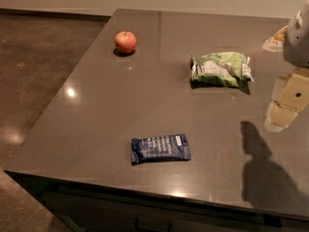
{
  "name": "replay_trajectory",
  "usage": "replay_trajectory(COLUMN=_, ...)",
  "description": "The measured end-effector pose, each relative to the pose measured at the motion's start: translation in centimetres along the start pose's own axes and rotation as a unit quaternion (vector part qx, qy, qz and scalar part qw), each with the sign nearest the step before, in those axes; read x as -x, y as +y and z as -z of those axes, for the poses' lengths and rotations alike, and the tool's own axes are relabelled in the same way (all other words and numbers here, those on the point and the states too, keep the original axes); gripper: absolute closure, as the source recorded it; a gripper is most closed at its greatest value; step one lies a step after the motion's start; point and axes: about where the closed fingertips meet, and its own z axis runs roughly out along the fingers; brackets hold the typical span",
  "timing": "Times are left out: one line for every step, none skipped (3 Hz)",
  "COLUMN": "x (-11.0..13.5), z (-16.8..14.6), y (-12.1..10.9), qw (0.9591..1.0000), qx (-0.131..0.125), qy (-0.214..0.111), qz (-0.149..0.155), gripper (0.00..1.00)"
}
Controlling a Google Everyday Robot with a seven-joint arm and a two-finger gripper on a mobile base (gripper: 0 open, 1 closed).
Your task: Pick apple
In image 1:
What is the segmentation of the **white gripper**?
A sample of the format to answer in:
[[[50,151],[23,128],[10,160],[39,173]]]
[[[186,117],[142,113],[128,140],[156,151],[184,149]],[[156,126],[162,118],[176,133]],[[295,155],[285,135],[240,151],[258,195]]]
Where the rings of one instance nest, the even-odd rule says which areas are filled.
[[[290,20],[284,38],[283,56],[290,64],[309,67],[309,0]],[[309,70],[294,69],[279,75],[274,83],[264,126],[268,131],[286,129],[309,104]]]

